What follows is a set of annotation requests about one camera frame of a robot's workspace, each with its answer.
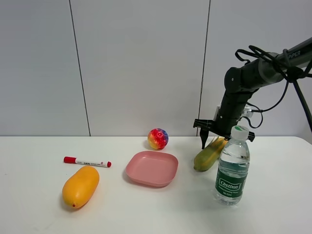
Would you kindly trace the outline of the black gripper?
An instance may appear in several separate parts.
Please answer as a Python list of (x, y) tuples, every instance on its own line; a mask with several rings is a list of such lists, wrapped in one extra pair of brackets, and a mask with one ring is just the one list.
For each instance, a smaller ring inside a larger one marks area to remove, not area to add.
[[(195, 119), (193, 123), (194, 128), (199, 129), (199, 136), (201, 139), (202, 147), (204, 149), (209, 136), (209, 133), (214, 133), (217, 136), (224, 137), (225, 139), (231, 138), (231, 129), (237, 125), (242, 117), (250, 117), (252, 110), (250, 107), (244, 107), (242, 111), (226, 113), (222, 115), (219, 113), (220, 107), (217, 107), (214, 119)], [(255, 139), (254, 133), (248, 134), (248, 140), (253, 142)]]

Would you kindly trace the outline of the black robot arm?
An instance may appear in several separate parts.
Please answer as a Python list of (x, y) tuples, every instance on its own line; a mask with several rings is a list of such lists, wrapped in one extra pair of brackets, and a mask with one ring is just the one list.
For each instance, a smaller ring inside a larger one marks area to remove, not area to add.
[(281, 54), (269, 53), (250, 45), (249, 51), (238, 49), (238, 60), (245, 62), (241, 68), (230, 68), (224, 78), (225, 93), (214, 119), (195, 119), (193, 127), (199, 128), (202, 149), (205, 148), (209, 133), (230, 139), (231, 128), (241, 120), (248, 119), (245, 107), (252, 95), (260, 88), (286, 80), (293, 84), (304, 109), (307, 121), (312, 122), (307, 102), (298, 85), (298, 80), (311, 77), (312, 40), (307, 39)]

